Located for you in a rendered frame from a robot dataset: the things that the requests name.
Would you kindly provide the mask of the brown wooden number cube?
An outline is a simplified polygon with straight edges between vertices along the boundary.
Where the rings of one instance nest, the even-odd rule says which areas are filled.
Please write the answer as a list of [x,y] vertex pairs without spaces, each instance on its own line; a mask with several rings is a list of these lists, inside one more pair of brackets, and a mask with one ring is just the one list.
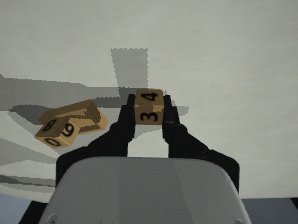
[[134,112],[137,125],[162,125],[164,113],[163,91],[137,89]]
[[56,149],[71,146],[80,127],[67,116],[46,121],[34,136],[37,140]]

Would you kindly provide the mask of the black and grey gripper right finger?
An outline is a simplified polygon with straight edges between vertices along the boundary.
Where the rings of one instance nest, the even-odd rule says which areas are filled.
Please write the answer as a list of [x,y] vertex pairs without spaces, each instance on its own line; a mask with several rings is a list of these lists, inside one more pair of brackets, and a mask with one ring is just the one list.
[[239,194],[240,167],[236,160],[215,150],[188,133],[185,125],[180,124],[176,106],[172,106],[170,95],[163,96],[164,113],[162,135],[168,146],[168,158],[200,159],[222,167],[232,180]]

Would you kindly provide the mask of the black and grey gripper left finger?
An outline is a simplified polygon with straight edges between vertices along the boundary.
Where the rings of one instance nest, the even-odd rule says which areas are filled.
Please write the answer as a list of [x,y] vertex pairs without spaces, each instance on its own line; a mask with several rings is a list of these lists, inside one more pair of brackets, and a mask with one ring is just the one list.
[[[129,94],[127,104],[122,105],[118,121],[110,126],[105,134],[83,146],[61,155],[56,161],[56,186],[68,168],[83,159],[91,157],[128,156],[128,143],[135,135],[134,94]],[[123,147],[124,146],[124,147]]]

